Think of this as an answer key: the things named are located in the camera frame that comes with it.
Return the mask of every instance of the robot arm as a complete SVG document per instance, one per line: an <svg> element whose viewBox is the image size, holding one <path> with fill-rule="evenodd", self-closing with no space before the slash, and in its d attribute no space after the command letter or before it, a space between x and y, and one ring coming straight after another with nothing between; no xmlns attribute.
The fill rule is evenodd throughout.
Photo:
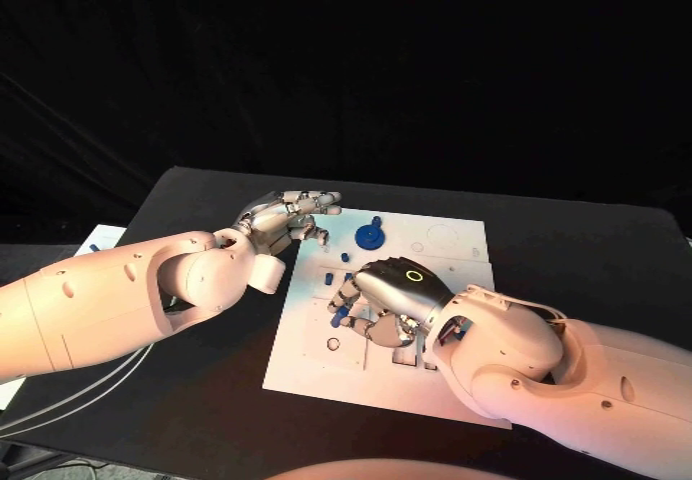
<svg viewBox="0 0 692 480"><path fill-rule="evenodd" d="M105 362L227 310L247 286L273 294L291 238L327 242L312 213L339 193L273 193L232 228L69 258L0 289L0 383ZM162 292L176 299L162 302Z"/></svg>
<svg viewBox="0 0 692 480"><path fill-rule="evenodd" d="M348 315L361 295L378 322ZM529 307L555 318L544 320ZM691 352L474 285L454 295L405 258L368 264L329 308L340 325L379 345L425 335L425 361L476 413L526 425L637 473L689 478Z"/></svg>

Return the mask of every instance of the metallic robot hand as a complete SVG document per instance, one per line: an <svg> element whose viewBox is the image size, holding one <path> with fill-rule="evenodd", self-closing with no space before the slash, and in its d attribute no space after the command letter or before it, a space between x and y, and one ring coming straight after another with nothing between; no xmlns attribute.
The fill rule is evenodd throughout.
<svg viewBox="0 0 692 480"><path fill-rule="evenodd" d="M454 297L437 275L404 257L378 260L363 266L343 283L329 303L329 311L349 311L361 295L379 320L372 322L348 315L340 325L378 345L392 348L410 345L418 331L427 335L436 316Z"/></svg>
<svg viewBox="0 0 692 480"><path fill-rule="evenodd" d="M296 238L316 238L326 245L329 232L316 226L312 213L339 215L342 207L332 204L340 199L339 192L271 192L242 209L234 228L248 236L257 253L276 255Z"/></svg>

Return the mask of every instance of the black table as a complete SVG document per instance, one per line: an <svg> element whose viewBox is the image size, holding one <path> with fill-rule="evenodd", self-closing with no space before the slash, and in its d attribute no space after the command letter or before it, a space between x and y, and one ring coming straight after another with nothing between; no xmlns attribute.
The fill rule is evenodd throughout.
<svg viewBox="0 0 692 480"><path fill-rule="evenodd" d="M338 190L350 208L483 220L499 291L692 349L692 249L660 210L176 168L121 243L214 231L281 189ZM506 431L263 390L296 253L293 245L281 254L274 296L248 289L231 310L154 346L98 403L13 441L198 478L261 478L363 457L518 478L637 478L521 426ZM117 363L29 379L3 421L66 397Z"/></svg>

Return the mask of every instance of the white puzzle board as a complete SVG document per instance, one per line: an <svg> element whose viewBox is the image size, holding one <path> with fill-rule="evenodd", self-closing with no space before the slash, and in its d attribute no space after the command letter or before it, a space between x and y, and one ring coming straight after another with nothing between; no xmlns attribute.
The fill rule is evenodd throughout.
<svg viewBox="0 0 692 480"><path fill-rule="evenodd" d="M356 245L355 234L374 216L382 218L387 240L378 250L366 251ZM379 347L350 329L333 328L327 311L346 273L389 257L407 257L424 265L454 293L470 283L493 289L483 222L353 209L316 218L330 232L329 246L314 241L300 246L264 388L511 428L509 422L482 417L459 401L441 373L421 360L423 338L405 349ZM349 254L348 263L342 253ZM330 286L327 272L335 275ZM365 300L352 314L376 319ZM335 338L336 350L329 348Z"/></svg>

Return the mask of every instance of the blue piece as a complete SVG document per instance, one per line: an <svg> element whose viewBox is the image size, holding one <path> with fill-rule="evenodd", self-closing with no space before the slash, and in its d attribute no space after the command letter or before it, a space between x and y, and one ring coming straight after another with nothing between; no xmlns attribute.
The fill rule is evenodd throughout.
<svg viewBox="0 0 692 480"><path fill-rule="evenodd" d="M382 231L382 219L372 217L371 225L363 225L356 230L356 245L363 250L376 250L385 243L385 232Z"/></svg>
<svg viewBox="0 0 692 480"><path fill-rule="evenodd" d="M342 318L348 316L349 316L349 309L346 307L340 307L335 313L335 316L332 317L332 326L335 328L339 328L339 325L342 324Z"/></svg>

